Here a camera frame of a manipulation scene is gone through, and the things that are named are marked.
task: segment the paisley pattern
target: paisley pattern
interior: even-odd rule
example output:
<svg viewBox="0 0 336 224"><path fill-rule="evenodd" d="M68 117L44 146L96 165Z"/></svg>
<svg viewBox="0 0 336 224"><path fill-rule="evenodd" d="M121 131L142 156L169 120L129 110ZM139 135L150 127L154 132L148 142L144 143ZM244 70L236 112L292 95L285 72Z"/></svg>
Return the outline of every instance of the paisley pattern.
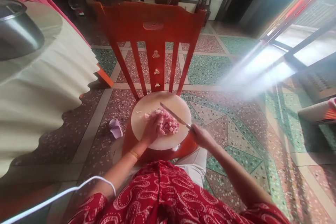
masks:
<svg viewBox="0 0 336 224"><path fill-rule="evenodd" d="M165 161L139 170L113 201L98 193L81 205L69 221L75 223L267 223L288 224L274 205L255 204L238 214L187 173Z"/></svg>

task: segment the slipper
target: slipper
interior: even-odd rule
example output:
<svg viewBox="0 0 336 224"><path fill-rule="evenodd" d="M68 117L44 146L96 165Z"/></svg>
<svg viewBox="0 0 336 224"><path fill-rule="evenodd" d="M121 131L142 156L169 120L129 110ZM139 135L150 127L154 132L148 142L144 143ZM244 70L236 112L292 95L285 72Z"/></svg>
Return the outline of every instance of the slipper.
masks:
<svg viewBox="0 0 336 224"><path fill-rule="evenodd" d="M121 130L120 123L117 119L113 118L110 121L110 131L115 139L122 137L123 131Z"/></svg>

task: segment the red chair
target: red chair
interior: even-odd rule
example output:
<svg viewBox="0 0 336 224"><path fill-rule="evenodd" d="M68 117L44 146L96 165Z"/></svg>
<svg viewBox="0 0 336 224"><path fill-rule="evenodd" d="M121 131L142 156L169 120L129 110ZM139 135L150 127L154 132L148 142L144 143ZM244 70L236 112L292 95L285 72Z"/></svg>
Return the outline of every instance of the red chair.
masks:
<svg viewBox="0 0 336 224"><path fill-rule="evenodd" d="M197 39L204 22L205 11L200 10L198 13L192 14L179 6L158 4L152 5L136 2L123 2L119 5L109 7L103 7L101 3L94 3L94 9L98 17L98 22L101 24L107 38L110 41L111 47L115 53L115 56L117 57L121 70L123 71L137 102L141 98L135 89L134 83L132 82L131 76L128 72L125 60L121 54L117 42L131 42L135 64L138 70L144 96L147 95L147 90L141 68L137 41L145 41L146 43L149 78L152 93L164 91L165 42L174 42L169 81L169 92L171 93L173 91L179 43L181 42L190 44L181 79L176 92L176 95L179 96L181 94L190 61L195 50ZM122 150L123 154L128 152L138 142L138 139L134 135L133 129L131 127L131 121L132 116L131 120L129 120L125 133ZM170 149L154 150L148 148L142 155L140 162L150 162L157 159L170 160L173 158L180 158L190 154L195 149L196 144L191 135L188 134L181 143L181 147L178 151L173 152Z"/></svg>

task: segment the hand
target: hand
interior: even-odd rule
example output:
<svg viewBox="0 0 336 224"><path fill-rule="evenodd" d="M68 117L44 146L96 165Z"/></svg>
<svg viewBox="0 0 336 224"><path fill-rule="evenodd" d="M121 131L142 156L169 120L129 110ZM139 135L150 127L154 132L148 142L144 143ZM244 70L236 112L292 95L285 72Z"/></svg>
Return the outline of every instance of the hand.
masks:
<svg viewBox="0 0 336 224"><path fill-rule="evenodd" d="M192 124L193 134L195 136L195 142L204 149L207 149L211 152L213 148L215 148L218 144L210 135L210 133L196 124Z"/></svg>
<svg viewBox="0 0 336 224"><path fill-rule="evenodd" d="M157 139L160 132L159 119L159 115L156 115L149 119L142 134L142 142L146 142L148 145L150 145Z"/></svg>

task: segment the diced meat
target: diced meat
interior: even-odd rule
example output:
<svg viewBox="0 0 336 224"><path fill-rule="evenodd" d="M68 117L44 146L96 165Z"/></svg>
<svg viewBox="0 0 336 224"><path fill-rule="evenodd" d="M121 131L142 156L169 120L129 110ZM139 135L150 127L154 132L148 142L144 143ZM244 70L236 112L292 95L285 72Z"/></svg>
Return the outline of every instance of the diced meat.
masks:
<svg viewBox="0 0 336 224"><path fill-rule="evenodd" d="M176 121L174 117L172 117L165 109L158 108L154 111L145 114L143 118L148 121L150 118L160 115L160 134L161 135L171 135L175 134L180 127L180 124Z"/></svg>

